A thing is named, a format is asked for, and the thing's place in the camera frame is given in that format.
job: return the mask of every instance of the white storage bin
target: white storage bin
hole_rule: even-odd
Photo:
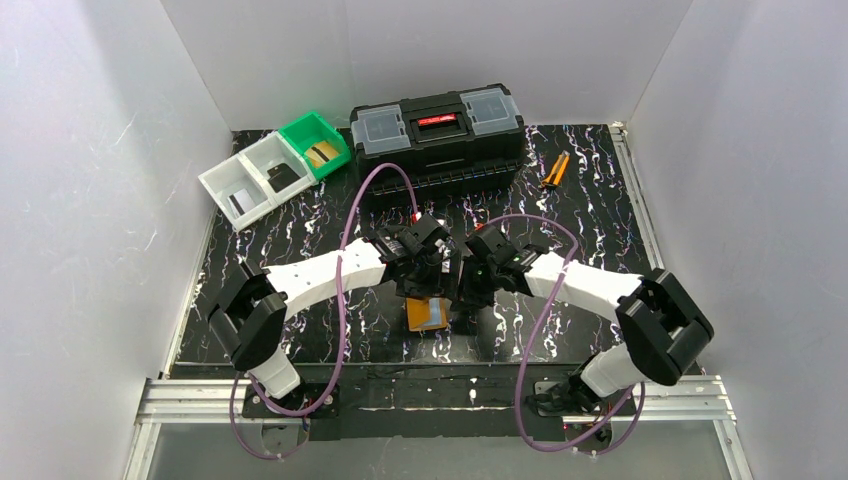
[[[199,177],[236,231],[317,184],[305,160],[273,132]]]
[[[199,178],[235,230],[250,225],[275,206],[262,184],[239,161],[238,155],[212,167]]]

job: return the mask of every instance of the toolbox lid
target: toolbox lid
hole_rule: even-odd
[[[460,93],[459,98],[468,109],[471,128],[475,135],[502,132],[518,128],[518,107],[512,95],[506,95],[500,88]]]
[[[357,120],[350,124],[353,144],[361,143],[366,154],[410,147],[409,136],[406,134],[401,118],[400,105],[360,110],[356,115]]]

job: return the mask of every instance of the floor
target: floor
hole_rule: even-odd
[[[233,150],[267,132],[234,135]],[[475,225],[505,213],[532,213],[554,218],[577,236],[577,259],[606,270],[645,273],[650,266],[624,179],[605,125],[529,126],[527,163],[512,187],[429,202],[424,209],[446,220],[454,238]],[[556,190],[540,188],[541,179],[562,152],[571,154],[566,179]],[[334,173],[248,229],[235,233],[220,214],[214,219],[209,247],[197,279],[178,365],[226,364],[224,353],[204,315],[239,258],[261,265],[297,262],[339,247],[339,237],[357,188],[352,169]],[[391,207],[379,217],[361,218],[363,228],[408,219],[409,206]],[[564,253],[568,240],[538,224],[508,225],[510,238],[537,243]],[[494,308],[475,318],[455,318],[442,331],[412,333],[406,328],[403,299],[393,284],[350,294],[350,332],[346,360],[351,363],[518,362],[525,339],[544,299],[500,292]],[[301,312],[285,327],[283,343],[296,363],[331,362],[338,330],[330,302]],[[531,360],[582,363],[590,354],[619,341],[617,328],[600,317],[558,305],[547,319]]]
[[[260,440],[242,425],[254,447],[288,449]],[[290,435],[283,431],[280,435]],[[229,425],[163,425],[149,478],[730,480],[712,422],[643,422],[613,454],[540,454],[518,438],[357,438],[310,442],[284,462],[262,462],[242,452]]]

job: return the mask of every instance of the small object in bin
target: small object in bin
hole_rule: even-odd
[[[409,330],[422,332],[448,326],[447,308],[444,298],[407,298],[406,318]]]
[[[300,175],[285,163],[281,163],[274,168],[268,170],[268,183],[275,192],[280,192],[284,188],[300,180]]]
[[[230,195],[229,200],[233,210],[238,212],[239,216],[244,215],[244,212],[249,212],[256,207],[256,203],[250,198],[250,194],[244,188]]]
[[[554,167],[551,169],[551,173],[542,180],[542,186],[545,188],[556,188],[562,182],[562,175],[565,173],[565,167],[568,166],[568,159],[571,158],[571,155],[568,152],[561,153],[559,157],[557,157],[556,163],[554,163]]]
[[[306,156],[312,162],[312,166],[318,168],[339,156],[339,152],[326,140],[320,141],[309,147]]]

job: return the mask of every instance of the toolbox handle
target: toolbox handle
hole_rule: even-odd
[[[413,139],[418,143],[460,137],[469,133],[465,113],[461,110],[410,118],[409,126]]]

